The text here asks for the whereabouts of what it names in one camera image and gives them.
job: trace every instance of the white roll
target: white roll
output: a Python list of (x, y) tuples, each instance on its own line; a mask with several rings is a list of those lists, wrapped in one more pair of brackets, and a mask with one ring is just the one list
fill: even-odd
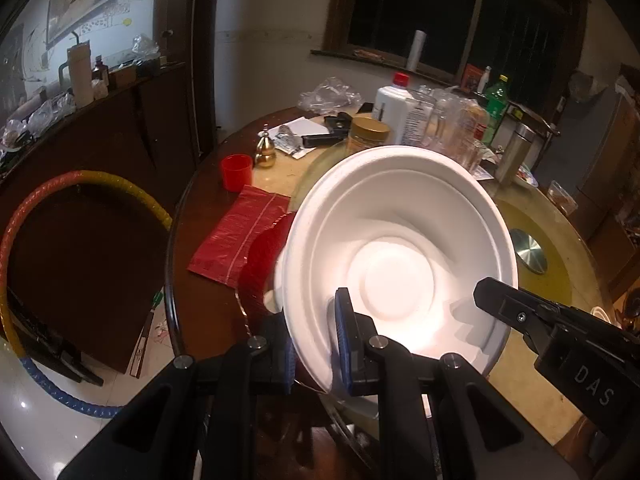
[(407, 70), (415, 72), (415, 70), (418, 68), (418, 62), (420, 61), (422, 48), (424, 47), (424, 40), (426, 39), (426, 33), (421, 30), (415, 31), (414, 42), (411, 44), (411, 51), (409, 52), (409, 57), (406, 60)]

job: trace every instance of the window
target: window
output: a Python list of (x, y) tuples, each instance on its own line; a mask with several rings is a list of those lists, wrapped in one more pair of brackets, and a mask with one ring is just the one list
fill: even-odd
[(324, 49), (406, 63), (427, 33), (418, 72), (457, 83), (467, 63), (510, 78), (510, 98), (550, 115), (577, 66), (585, 0), (332, 0)]

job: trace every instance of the wooden cabinet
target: wooden cabinet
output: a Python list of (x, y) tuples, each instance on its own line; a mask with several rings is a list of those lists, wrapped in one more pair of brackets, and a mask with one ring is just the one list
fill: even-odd
[[(0, 182), (0, 229), (40, 184), (72, 170), (132, 181), (172, 213), (195, 170), (184, 68), (114, 92), (46, 132)], [(125, 372), (163, 283), (168, 234), (124, 194), (59, 192), (18, 233), (9, 285), (79, 349)]]
[[(172, 89), (184, 88), (185, 92)], [(173, 70), (139, 86), (145, 135), (158, 180), (176, 203), (195, 171), (194, 145), (188, 135), (186, 74)]]

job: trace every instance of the paper bowl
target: paper bowl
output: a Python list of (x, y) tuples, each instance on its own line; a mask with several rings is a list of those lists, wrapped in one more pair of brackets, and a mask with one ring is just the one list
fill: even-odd
[(491, 198), (443, 155), (383, 146), (346, 158), (315, 184), (275, 281), (311, 377), (367, 412), (370, 401), (342, 387), (336, 289), (349, 289), (354, 310), (371, 316), (379, 334), (433, 358), (457, 352), (486, 374), (509, 333), (475, 306), (474, 287), (487, 276), (518, 286), (511, 238)]

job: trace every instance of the red bottle cap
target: red bottle cap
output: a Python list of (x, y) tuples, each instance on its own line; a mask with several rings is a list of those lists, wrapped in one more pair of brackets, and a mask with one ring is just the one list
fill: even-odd
[(396, 72), (394, 75), (394, 85), (406, 87), (409, 84), (409, 76), (402, 72)]

